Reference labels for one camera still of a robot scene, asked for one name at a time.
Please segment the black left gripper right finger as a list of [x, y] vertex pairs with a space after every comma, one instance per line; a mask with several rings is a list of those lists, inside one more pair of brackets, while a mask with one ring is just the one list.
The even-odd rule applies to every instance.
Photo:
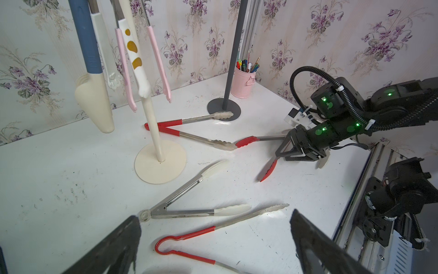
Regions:
[[305, 274], [369, 274], [370, 271], [336, 245], [298, 210], [290, 229], [302, 272]]

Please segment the red steel tongs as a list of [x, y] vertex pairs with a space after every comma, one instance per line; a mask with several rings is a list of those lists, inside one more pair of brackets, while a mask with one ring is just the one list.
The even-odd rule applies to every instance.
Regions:
[[266, 180], [274, 171], [279, 156], [276, 151], [286, 134], [249, 136], [235, 142], [237, 167], [248, 171], [256, 183]]

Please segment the blue handled cream tongs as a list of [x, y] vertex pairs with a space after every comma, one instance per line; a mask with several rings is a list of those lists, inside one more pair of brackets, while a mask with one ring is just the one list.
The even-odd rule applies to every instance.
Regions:
[[68, 4], [87, 72], [76, 81], [75, 99], [94, 125], [102, 133], [109, 134], [114, 131], [115, 126], [89, 3], [69, 1]]

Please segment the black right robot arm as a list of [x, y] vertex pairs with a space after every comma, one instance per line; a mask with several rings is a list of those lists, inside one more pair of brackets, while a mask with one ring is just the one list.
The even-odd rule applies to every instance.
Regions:
[[299, 124], [291, 129], [277, 149], [276, 158], [318, 161], [326, 157], [327, 149], [338, 150], [341, 141], [353, 136], [422, 126], [438, 119], [437, 78], [393, 84], [363, 99], [344, 77], [334, 78], [319, 68], [303, 66], [290, 77], [294, 97], [297, 96], [295, 77], [303, 72], [321, 76], [326, 81], [311, 96], [317, 107], [315, 113], [321, 114], [325, 121], [312, 118], [314, 128]]

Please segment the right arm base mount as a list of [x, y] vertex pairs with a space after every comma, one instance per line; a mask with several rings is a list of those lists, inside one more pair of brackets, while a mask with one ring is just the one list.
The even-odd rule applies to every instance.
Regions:
[[383, 180], [371, 177], [353, 224], [366, 240], [388, 247], [395, 229], [416, 250], [424, 250], [427, 238], [417, 220], [426, 204], [438, 202], [438, 189], [430, 172], [423, 171], [424, 158], [410, 158], [386, 169]]

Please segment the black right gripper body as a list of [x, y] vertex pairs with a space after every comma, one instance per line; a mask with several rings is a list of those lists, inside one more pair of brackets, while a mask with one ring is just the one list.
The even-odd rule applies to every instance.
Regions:
[[339, 144], [338, 135], [330, 127], [317, 126], [307, 130], [299, 125], [294, 129], [294, 144], [308, 157], [308, 161], [318, 161], [326, 156], [327, 149]]

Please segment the white utensil rack stand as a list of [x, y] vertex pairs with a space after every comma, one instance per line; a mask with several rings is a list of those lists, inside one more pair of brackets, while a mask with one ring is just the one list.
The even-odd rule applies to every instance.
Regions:
[[[145, 69], [146, 55], [141, 50], [140, 53]], [[135, 171], [141, 180], [149, 184], [164, 184], [176, 179], [182, 173], [186, 166], [187, 154], [180, 144], [161, 140], [151, 94], [140, 99], [153, 144], [140, 150], [135, 159]]]

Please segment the steel cream-tipped tongs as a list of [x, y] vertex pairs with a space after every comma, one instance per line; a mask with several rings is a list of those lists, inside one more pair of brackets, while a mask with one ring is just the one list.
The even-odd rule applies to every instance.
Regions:
[[220, 202], [226, 195], [218, 194], [213, 180], [227, 172], [228, 160], [218, 161], [202, 169], [196, 176], [149, 209], [138, 213], [141, 222], [153, 219], [235, 216], [248, 212], [252, 206], [237, 202]]

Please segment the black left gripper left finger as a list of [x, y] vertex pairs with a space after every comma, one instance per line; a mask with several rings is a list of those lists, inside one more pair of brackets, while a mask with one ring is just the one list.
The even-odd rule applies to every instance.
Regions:
[[140, 220], [131, 215], [64, 273], [127, 274], [136, 269], [140, 238]]

